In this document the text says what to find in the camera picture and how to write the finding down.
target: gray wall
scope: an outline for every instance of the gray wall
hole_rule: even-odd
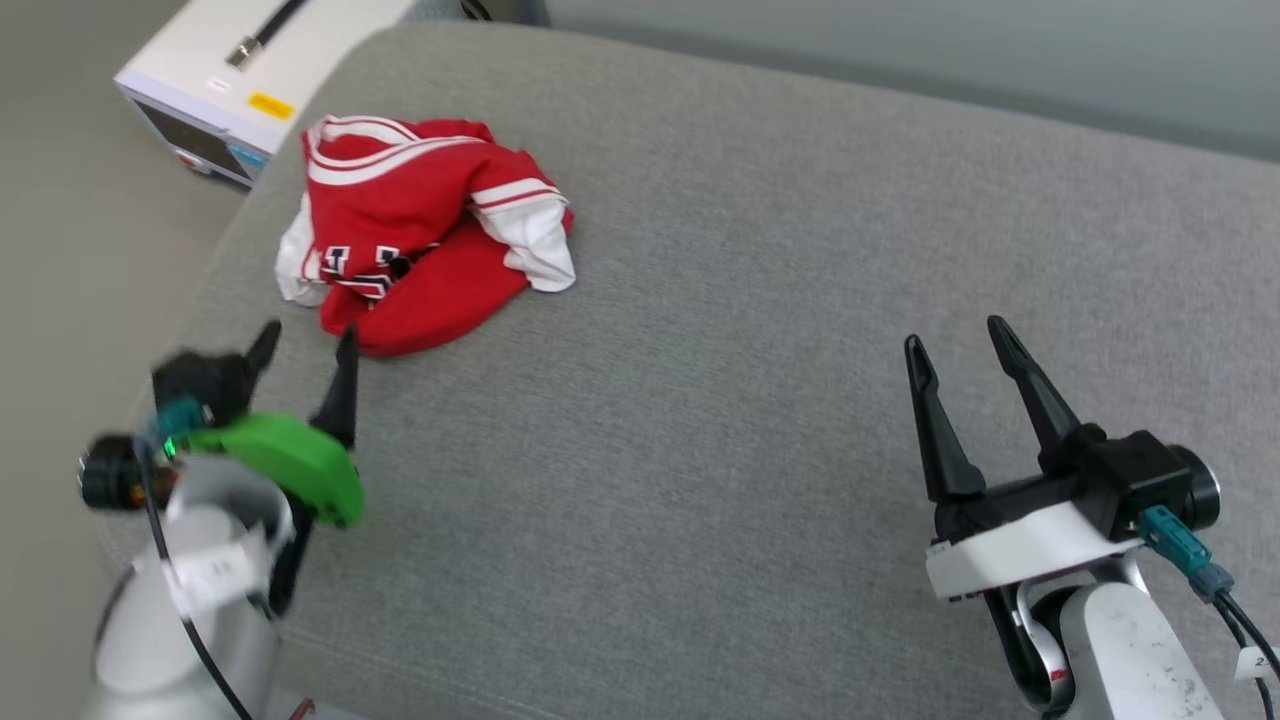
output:
[[[1280,0],[545,0],[549,24],[1280,158]]]

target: gray couch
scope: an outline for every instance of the gray couch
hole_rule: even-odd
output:
[[[371,40],[301,122],[328,113],[489,123],[573,202],[580,279],[365,364],[366,521],[308,550],[282,684],[376,720],[1029,717],[986,607],[931,592],[902,365],[922,333],[974,461],[1030,474],[989,313],[1082,416],[1216,466],[1206,538],[1280,634],[1280,168],[500,26]],[[271,277],[302,188],[291,145],[180,338],[282,316],[256,404],[291,413],[334,346]],[[1258,715],[1216,615],[1146,570]]]

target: yellow label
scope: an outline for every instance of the yellow label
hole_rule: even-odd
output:
[[[250,106],[262,110],[273,118],[280,118],[282,120],[287,120],[291,115],[293,115],[293,105],[282,102],[275,97],[262,95],[261,92],[255,92],[253,96],[248,99],[248,104]]]

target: white device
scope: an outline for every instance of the white device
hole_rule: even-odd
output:
[[[351,49],[401,22],[462,17],[445,0],[294,0],[270,41],[233,64],[282,3],[191,0],[115,76],[188,168],[252,186]]]

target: gray floor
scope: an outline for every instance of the gray floor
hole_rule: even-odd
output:
[[[76,457],[120,427],[242,193],[183,170],[111,76],[180,0],[0,4],[0,697],[76,717],[106,569]]]

